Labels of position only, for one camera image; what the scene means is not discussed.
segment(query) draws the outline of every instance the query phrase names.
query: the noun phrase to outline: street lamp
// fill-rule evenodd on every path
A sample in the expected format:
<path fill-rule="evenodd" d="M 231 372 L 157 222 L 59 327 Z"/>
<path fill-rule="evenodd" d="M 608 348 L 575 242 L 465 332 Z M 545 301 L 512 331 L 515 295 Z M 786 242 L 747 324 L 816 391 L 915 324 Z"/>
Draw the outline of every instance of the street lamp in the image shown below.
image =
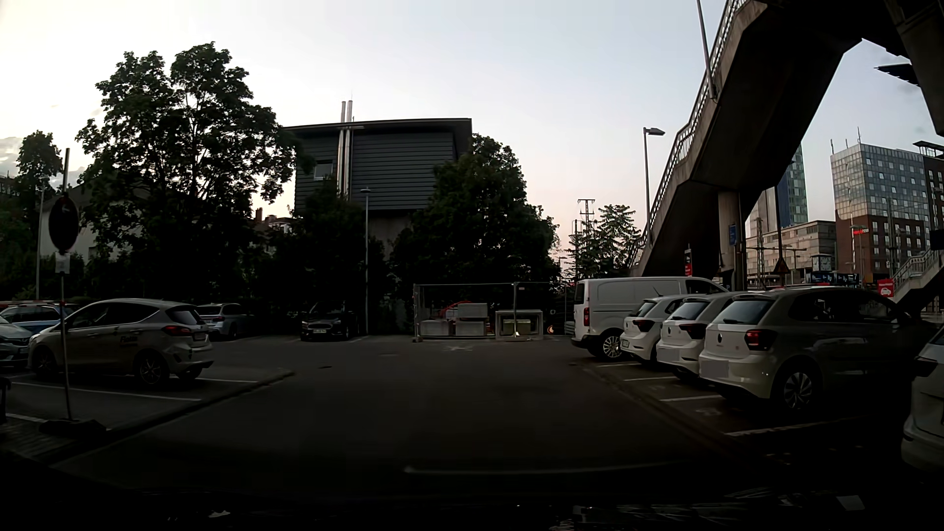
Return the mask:
<path fill-rule="evenodd" d="M 659 128 L 643 128 L 643 159 L 646 163 L 646 228 L 649 227 L 649 144 L 646 141 L 646 135 L 662 136 L 665 131 Z M 652 234 L 649 233 L 649 241 L 652 241 Z"/>
<path fill-rule="evenodd" d="M 367 274 L 367 259 L 370 257 L 370 241 L 369 241 L 369 230 L 367 222 L 370 218 L 370 188 L 362 188 L 361 193 L 363 194 L 363 334 L 367 335 L 368 324 L 368 308 L 370 304 L 368 303 L 367 297 L 367 286 L 370 284 L 368 280 L 370 277 Z"/>

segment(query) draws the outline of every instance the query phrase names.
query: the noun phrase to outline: high-rise building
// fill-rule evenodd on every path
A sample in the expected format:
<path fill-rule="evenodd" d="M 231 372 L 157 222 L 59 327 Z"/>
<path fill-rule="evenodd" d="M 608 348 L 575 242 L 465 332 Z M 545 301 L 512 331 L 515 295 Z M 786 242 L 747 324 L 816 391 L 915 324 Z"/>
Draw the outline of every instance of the high-rise building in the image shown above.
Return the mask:
<path fill-rule="evenodd" d="M 872 283 L 927 249 L 944 213 L 944 177 L 931 168 L 944 171 L 944 161 L 931 152 L 856 144 L 830 162 L 839 272 Z"/>
<path fill-rule="evenodd" d="M 803 172 L 803 149 L 797 147 L 784 176 L 774 188 L 767 188 L 757 199 L 757 204 L 750 211 L 749 230 L 751 236 L 758 232 L 777 229 L 777 196 L 780 196 L 780 227 L 790 227 L 806 223 L 809 214 L 806 211 L 806 177 Z"/>

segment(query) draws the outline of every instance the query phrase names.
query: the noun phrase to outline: parked car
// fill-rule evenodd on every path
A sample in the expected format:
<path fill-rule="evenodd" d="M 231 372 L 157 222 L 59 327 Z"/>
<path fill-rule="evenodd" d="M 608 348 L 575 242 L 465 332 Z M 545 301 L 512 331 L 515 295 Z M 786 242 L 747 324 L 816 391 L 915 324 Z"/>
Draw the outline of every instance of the parked car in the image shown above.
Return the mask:
<path fill-rule="evenodd" d="M 357 331 L 357 314 L 349 310 L 343 300 L 316 302 L 301 319 L 302 341 L 316 337 L 340 337 L 347 340 Z"/>
<path fill-rule="evenodd" d="M 683 382 L 699 377 L 699 354 L 704 349 L 705 330 L 732 298 L 744 292 L 716 293 L 687 297 L 679 309 L 666 319 L 655 350 L 659 363 L 672 367 Z"/>
<path fill-rule="evenodd" d="M 235 339 L 253 329 L 254 316 L 242 304 L 214 302 L 196 307 L 200 318 L 210 325 L 210 333 Z"/>
<path fill-rule="evenodd" d="M 893 389 L 935 332 L 861 289 L 743 294 L 708 325 L 700 376 L 723 396 L 744 393 L 799 413 L 840 391 Z"/>
<path fill-rule="evenodd" d="M 171 374 L 193 380 L 213 364 L 209 326 L 190 304 L 152 299 L 94 302 L 65 318 L 69 369 L 132 374 L 144 386 Z M 63 367 L 59 325 L 29 341 L 29 364 L 38 376 Z"/>
<path fill-rule="evenodd" d="M 944 329 L 915 360 L 911 412 L 904 422 L 902 460 L 928 472 L 944 472 Z"/>
<path fill-rule="evenodd" d="M 29 330 L 0 317 L 0 367 L 26 367 L 32 335 Z"/>
<path fill-rule="evenodd" d="M 74 310 L 74 307 L 66 305 L 65 315 L 68 317 Z M 26 328 L 33 334 L 38 334 L 51 326 L 59 324 L 59 307 L 56 304 L 49 303 L 17 304 L 0 312 L 0 317 L 17 326 Z"/>
<path fill-rule="evenodd" d="M 623 319 L 625 332 L 619 337 L 619 349 L 644 362 L 654 362 L 655 344 L 659 341 L 662 322 L 672 315 L 686 297 L 688 295 L 644 299 L 635 317 Z"/>
<path fill-rule="evenodd" d="M 577 283 L 574 297 L 574 336 L 571 344 L 587 349 L 598 358 L 613 360 L 623 355 L 619 336 L 623 319 L 634 316 L 652 297 L 709 294 L 728 291 L 708 279 L 696 277 L 630 277 L 588 279 Z"/>

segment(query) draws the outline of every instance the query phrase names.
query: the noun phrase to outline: silver car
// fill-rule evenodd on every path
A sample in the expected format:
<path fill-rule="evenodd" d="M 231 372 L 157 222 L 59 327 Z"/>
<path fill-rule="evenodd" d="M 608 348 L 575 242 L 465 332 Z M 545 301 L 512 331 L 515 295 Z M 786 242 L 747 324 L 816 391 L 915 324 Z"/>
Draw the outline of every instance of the silver car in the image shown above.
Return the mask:
<path fill-rule="evenodd" d="M 171 374 L 193 380 L 213 364 L 209 327 L 190 304 L 152 299 L 95 302 L 65 318 L 69 370 L 132 374 L 144 386 Z M 29 364 L 49 377 L 64 367 L 59 325 L 29 341 Z"/>
<path fill-rule="evenodd" d="M 214 302 L 196 307 L 196 312 L 210 325 L 212 334 L 235 339 L 252 330 L 253 316 L 242 304 Z"/>

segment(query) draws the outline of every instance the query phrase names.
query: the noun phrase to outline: hatchback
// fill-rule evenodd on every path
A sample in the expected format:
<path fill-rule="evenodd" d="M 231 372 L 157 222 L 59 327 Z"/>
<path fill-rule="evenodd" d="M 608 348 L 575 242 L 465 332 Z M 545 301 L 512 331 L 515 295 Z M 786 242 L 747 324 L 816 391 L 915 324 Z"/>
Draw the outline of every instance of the hatchback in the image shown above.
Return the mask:
<path fill-rule="evenodd" d="M 190 304 L 152 299 L 95 302 L 65 318 L 69 370 L 132 374 L 157 386 L 171 374 L 193 380 L 212 365 L 208 326 Z M 29 362 L 41 377 L 61 371 L 59 325 L 29 341 Z"/>
<path fill-rule="evenodd" d="M 788 412 L 854 391 L 890 397 L 936 327 L 855 288 L 744 294 L 708 325 L 700 376 Z"/>

